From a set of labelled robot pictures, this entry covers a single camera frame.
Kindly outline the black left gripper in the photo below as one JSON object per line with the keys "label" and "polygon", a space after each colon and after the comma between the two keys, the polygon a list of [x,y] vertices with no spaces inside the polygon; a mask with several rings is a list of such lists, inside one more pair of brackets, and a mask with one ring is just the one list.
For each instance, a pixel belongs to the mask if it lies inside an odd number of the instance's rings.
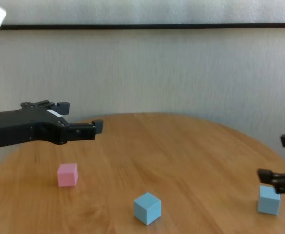
{"label": "black left gripper", "polygon": [[21,107],[44,109],[19,109],[0,112],[0,147],[21,144],[29,141],[47,141],[53,144],[64,144],[65,130],[67,141],[95,140],[103,131],[101,119],[88,123],[68,122],[60,115],[68,115],[70,103],[53,103],[48,100],[40,102],[23,102]]}

